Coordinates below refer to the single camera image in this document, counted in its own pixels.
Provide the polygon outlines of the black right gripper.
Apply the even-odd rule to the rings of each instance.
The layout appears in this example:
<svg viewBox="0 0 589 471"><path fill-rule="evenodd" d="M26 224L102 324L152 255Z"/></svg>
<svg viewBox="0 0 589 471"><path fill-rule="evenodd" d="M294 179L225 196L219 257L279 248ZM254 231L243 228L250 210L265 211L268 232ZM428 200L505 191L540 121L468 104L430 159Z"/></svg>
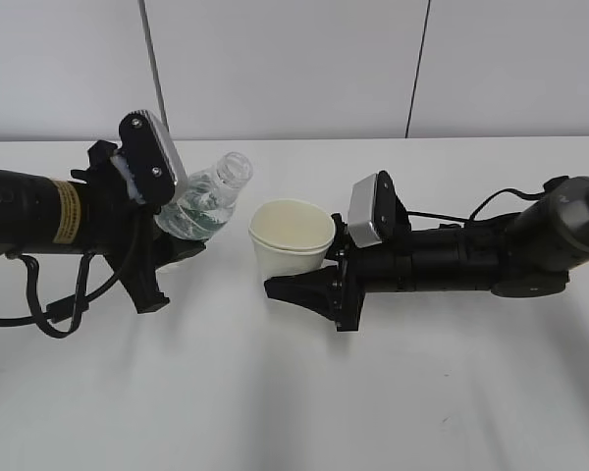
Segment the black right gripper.
<svg viewBox="0 0 589 471"><path fill-rule="evenodd" d="M365 291L357 279L356 247L340 213L333 213L335 235L325 259L336 263L312 272L273 277L264 282L270 299L316 312L338 332L357 332Z"/></svg>

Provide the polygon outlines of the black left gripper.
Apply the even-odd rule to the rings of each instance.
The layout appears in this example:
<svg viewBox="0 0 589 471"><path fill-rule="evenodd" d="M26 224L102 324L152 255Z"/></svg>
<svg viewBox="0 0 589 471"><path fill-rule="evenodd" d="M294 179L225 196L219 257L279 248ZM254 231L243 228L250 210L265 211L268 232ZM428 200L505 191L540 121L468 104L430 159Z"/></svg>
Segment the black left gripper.
<svg viewBox="0 0 589 471"><path fill-rule="evenodd" d="M156 269L198 255L206 243L157 234L153 216L160 206L130 195L133 159L123 147L98 140L87 155L89 166L71 171L81 209L76 244L87 254L102 256L112 275L86 293L83 302L89 304L121 284L137 313L155 312L169 303L158 286Z"/></svg>

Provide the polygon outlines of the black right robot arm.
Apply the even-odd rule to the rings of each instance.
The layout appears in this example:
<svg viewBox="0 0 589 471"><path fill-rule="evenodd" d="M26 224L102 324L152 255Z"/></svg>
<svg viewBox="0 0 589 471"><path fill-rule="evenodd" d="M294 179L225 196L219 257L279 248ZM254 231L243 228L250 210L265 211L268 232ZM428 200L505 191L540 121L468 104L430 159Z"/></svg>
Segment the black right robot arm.
<svg viewBox="0 0 589 471"><path fill-rule="evenodd" d="M265 292L353 332L369 292L564 291L570 271L589 262L589 177L556 177L538 193L511 194L529 207L485 220L444 216L438 228L416 231L391 176L379 171L353 185L345 218L333 214L330 265L273 277Z"/></svg>

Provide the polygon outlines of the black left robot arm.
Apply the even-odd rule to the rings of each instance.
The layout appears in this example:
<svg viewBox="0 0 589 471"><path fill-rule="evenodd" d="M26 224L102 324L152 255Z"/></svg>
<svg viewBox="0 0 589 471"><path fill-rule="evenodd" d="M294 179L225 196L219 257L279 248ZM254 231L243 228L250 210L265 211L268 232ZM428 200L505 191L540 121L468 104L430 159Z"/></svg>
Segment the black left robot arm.
<svg viewBox="0 0 589 471"><path fill-rule="evenodd" d="M99 140L88 158L88 167L72 170L68 181L0 170L0 256L27 268L30 316L17 325L79 318L115 284L138 313L156 312L170 301L157 270L205 248L166 234L154 221L176 188L159 145ZM38 298L39 254L81 258L74 293L47 306Z"/></svg>

